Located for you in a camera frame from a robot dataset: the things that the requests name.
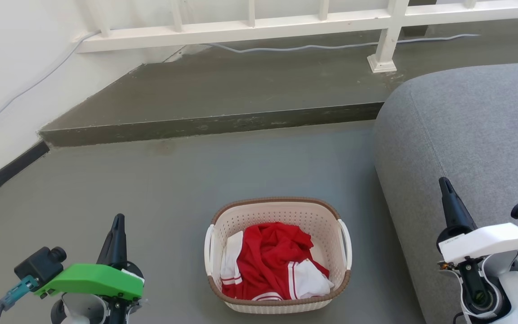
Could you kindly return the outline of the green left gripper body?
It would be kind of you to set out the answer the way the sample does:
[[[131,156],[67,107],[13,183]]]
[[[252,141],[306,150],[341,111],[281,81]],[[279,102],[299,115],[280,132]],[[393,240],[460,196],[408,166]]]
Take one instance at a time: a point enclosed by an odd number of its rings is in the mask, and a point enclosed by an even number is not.
[[[74,263],[34,292],[41,297],[78,293],[135,300],[143,297],[144,281],[127,271],[92,263]]]

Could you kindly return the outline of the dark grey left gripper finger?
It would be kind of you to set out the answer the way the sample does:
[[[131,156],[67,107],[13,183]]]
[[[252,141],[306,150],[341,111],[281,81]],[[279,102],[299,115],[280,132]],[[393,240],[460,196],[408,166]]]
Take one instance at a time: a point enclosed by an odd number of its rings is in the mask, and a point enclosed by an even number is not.
[[[117,214],[99,253],[97,264],[109,267],[127,266],[127,236],[125,216]]]

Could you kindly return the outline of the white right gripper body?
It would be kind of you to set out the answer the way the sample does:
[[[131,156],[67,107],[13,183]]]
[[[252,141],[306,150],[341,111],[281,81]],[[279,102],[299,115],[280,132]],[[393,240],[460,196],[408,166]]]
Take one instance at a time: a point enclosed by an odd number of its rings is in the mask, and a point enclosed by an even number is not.
[[[484,226],[438,244],[446,263],[459,264],[492,254],[518,250],[518,226],[513,223]]]

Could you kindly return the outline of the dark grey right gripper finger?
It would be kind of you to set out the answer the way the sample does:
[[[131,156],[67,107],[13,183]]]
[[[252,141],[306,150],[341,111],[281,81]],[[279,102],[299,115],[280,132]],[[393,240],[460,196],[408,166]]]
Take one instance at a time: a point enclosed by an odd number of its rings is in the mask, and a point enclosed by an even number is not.
[[[442,206],[446,221],[444,234],[468,234],[477,229],[477,226],[455,191],[450,180],[446,177],[438,179],[442,194]]]

